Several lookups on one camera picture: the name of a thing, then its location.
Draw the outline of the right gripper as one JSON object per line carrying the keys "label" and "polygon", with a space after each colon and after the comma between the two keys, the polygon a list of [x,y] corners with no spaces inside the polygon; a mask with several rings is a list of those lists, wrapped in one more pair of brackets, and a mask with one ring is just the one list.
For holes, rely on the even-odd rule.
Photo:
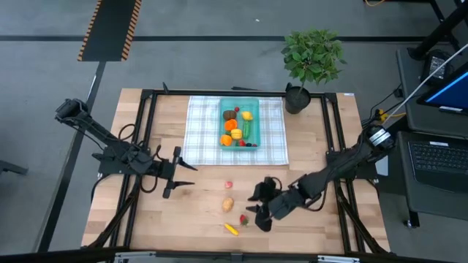
{"label": "right gripper", "polygon": [[256,213],[255,224],[262,231],[269,232],[272,228],[273,218],[283,219],[297,207],[304,204],[305,199],[296,187],[286,191],[278,191],[266,178],[254,188],[254,193],[248,198],[250,202],[259,202],[259,205],[248,206],[246,210]]}

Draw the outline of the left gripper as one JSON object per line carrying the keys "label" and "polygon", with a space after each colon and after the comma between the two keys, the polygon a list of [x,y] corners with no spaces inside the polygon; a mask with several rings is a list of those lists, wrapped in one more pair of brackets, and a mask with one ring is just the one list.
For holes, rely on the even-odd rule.
{"label": "left gripper", "polygon": [[153,164],[149,167],[145,175],[154,176],[156,178],[165,179],[167,181],[164,191],[162,193],[162,197],[164,199],[168,199],[170,197],[170,192],[179,187],[179,186],[189,186],[194,185],[193,182],[186,182],[186,181],[174,181],[173,177],[176,171],[176,165],[180,165],[187,169],[191,169],[197,171],[197,168],[193,167],[190,164],[187,164],[182,157],[181,148],[176,146],[173,152],[173,160],[169,161],[168,159],[163,159],[159,156],[159,151],[161,150],[161,146],[156,148],[155,156],[159,159],[159,161],[153,161]]}

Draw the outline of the teal translucent tupperware container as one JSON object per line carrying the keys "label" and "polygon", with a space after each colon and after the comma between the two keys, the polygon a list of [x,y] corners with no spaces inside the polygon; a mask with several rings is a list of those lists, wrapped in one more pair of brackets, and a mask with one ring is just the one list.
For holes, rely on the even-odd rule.
{"label": "teal translucent tupperware container", "polygon": [[[236,120],[238,122],[238,128],[241,129],[243,132],[244,126],[244,119],[242,118],[241,113],[244,111],[251,112],[253,115],[252,126],[251,126],[251,133],[249,138],[245,140],[242,138],[246,144],[257,144],[257,147],[241,147],[238,145],[239,140],[233,140],[231,146],[222,146],[220,143],[220,137],[223,134],[230,135],[230,131],[226,131],[224,129],[224,123],[226,120],[222,117],[222,113],[225,110],[234,110],[235,107],[240,107],[239,112],[237,112]],[[218,119],[219,119],[219,146],[222,150],[230,150],[230,151],[254,151],[258,150],[261,145],[261,135],[260,135],[260,101],[259,99],[253,97],[222,97],[219,101],[219,110],[218,110]]]}

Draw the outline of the white plaid cloth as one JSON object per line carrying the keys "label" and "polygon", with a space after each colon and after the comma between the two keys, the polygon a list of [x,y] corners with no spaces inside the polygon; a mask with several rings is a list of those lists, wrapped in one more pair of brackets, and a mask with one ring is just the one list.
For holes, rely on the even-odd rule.
{"label": "white plaid cloth", "polygon": [[253,97],[260,101],[261,145],[254,151],[222,150],[219,146],[219,101],[228,96],[191,96],[186,115],[182,157],[197,165],[287,165],[289,164],[280,97]]}

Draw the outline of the yellow plug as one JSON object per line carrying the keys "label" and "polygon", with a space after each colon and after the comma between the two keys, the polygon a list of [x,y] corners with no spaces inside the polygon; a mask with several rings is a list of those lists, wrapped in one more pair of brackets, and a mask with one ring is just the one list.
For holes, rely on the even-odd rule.
{"label": "yellow plug", "polygon": [[389,113],[385,113],[383,109],[378,109],[375,113],[375,117],[377,118],[378,121],[380,122],[385,122],[389,118],[397,118],[397,117],[403,117],[405,116],[406,113],[399,113],[395,115],[390,115]]}

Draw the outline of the potted green plant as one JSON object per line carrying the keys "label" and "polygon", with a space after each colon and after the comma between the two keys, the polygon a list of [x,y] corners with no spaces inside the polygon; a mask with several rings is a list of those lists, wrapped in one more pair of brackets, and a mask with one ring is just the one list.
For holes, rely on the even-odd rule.
{"label": "potted green plant", "polygon": [[281,51],[284,69],[299,82],[298,85],[287,84],[285,109],[290,114],[298,114],[312,100],[306,84],[318,85],[336,80],[341,72],[339,65],[347,62],[338,34],[327,29],[293,31],[284,38],[284,42]]}

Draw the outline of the black hazard-striped floor ramp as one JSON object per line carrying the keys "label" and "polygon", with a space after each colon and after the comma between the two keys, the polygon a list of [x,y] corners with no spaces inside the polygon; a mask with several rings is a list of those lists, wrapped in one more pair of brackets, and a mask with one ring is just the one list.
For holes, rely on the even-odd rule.
{"label": "black hazard-striped floor ramp", "polygon": [[97,0],[78,61],[126,61],[142,0]]}

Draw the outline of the grey chair leg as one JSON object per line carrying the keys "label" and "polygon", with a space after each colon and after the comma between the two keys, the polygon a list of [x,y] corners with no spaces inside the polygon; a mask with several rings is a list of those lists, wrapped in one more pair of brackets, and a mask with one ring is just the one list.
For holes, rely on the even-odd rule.
{"label": "grey chair leg", "polygon": [[25,175],[28,172],[28,169],[0,160],[0,174],[3,172],[13,172],[19,175]]}

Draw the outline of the laptop computer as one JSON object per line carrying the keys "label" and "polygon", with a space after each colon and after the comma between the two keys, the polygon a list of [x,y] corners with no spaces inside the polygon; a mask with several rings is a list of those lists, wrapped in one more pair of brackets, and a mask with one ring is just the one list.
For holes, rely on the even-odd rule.
{"label": "laptop computer", "polygon": [[396,150],[389,157],[389,165],[390,174],[400,174],[405,185],[410,216],[407,222],[416,227],[419,213],[468,221],[468,169],[459,176],[429,170],[434,185],[420,183],[410,152],[411,142],[440,142],[445,148],[461,145],[468,152],[468,117],[420,105],[416,99],[409,99],[404,107],[406,115],[390,127],[396,133]]}

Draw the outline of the black laptop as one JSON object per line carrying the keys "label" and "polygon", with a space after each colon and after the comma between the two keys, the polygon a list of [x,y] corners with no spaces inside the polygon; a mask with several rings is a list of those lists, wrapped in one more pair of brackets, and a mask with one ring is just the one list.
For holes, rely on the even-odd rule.
{"label": "black laptop", "polygon": [[468,141],[404,131],[396,141],[409,210],[468,221]]}

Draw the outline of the monitor with blue screen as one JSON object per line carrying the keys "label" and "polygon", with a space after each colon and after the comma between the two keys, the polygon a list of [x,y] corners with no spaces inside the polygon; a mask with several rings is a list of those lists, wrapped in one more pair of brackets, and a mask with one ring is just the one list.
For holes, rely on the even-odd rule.
{"label": "monitor with blue screen", "polygon": [[436,88],[425,92],[417,103],[440,111],[468,115],[468,62]]}

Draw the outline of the black power adapter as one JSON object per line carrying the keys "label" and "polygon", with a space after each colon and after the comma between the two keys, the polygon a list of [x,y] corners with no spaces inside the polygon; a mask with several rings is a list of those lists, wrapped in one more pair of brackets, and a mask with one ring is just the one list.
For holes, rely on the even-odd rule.
{"label": "black power adapter", "polygon": [[450,62],[437,69],[450,58],[450,54],[443,50],[432,50],[427,53],[423,65],[421,80],[427,79],[425,82],[428,86],[441,84],[450,74],[452,66]]}

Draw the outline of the black stand leg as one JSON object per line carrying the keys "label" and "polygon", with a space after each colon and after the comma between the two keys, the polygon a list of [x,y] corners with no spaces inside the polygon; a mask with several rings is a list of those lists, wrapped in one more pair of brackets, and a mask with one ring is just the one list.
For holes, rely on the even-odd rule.
{"label": "black stand leg", "polygon": [[442,41],[444,38],[448,38],[450,44],[452,44],[455,51],[460,51],[458,40],[453,36],[452,30],[460,24],[461,21],[466,20],[468,24],[468,0],[455,0],[455,10],[445,18],[442,11],[439,9],[436,0],[427,0],[432,6],[436,13],[439,25],[436,27],[427,37],[416,48],[409,48],[408,54],[415,60],[422,60],[426,54],[435,46],[437,43]]}

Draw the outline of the black aluminium table frame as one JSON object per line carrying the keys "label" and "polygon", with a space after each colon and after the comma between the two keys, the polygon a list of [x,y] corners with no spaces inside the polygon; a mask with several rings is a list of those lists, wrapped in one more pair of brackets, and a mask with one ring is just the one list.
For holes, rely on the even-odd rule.
{"label": "black aluminium table frame", "polygon": [[[182,146],[186,128],[186,115],[191,95],[228,96],[231,91],[174,90],[164,91],[124,88],[121,90],[112,133],[142,115],[140,137],[148,139],[154,150],[162,145],[160,155],[172,158],[175,146]],[[125,245],[136,251],[156,251],[158,257],[208,257],[241,262],[254,259],[312,259],[315,254],[338,256],[348,251],[362,251],[361,240],[354,234],[350,219],[343,220],[342,208],[336,203],[333,183],[328,187],[325,206],[319,212],[295,210],[288,217],[273,223],[271,232],[265,233],[254,225],[254,214],[245,211],[254,203],[246,199],[252,195],[254,185],[265,176],[274,176],[286,188],[304,173],[322,169],[326,165],[325,152],[341,150],[356,143],[361,123],[353,94],[312,94],[309,106],[298,115],[284,113],[287,132],[288,166],[201,166],[198,171],[178,168],[176,180],[195,182],[172,192],[169,199],[162,198],[166,182],[159,180],[151,194],[140,194],[131,221],[125,215],[112,245]],[[151,103],[155,104],[150,134],[144,128],[150,123]],[[132,177],[110,175],[97,186],[82,245],[94,242],[116,213],[119,195],[132,187]],[[225,188],[227,181],[232,188]],[[342,186],[353,207],[373,238],[385,250],[389,243],[375,188],[366,180],[356,179],[350,186]],[[223,213],[222,201],[235,200],[233,209]],[[241,226],[240,216],[248,217],[247,226]],[[224,224],[239,231],[232,235]]]}

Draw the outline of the silver aluminium bracket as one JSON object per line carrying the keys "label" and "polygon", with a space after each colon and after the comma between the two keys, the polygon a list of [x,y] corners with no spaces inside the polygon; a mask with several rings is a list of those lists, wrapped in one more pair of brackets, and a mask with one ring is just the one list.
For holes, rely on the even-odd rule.
{"label": "silver aluminium bracket", "polygon": [[128,263],[130,259],[156,258],[156,251],[128,251],[115,254],[114,263]]}
{"label": "silver aluminium bracket", "polygon": [[325,256],[318,255],[317,263],[361,263],[359,258],[347,256]]}

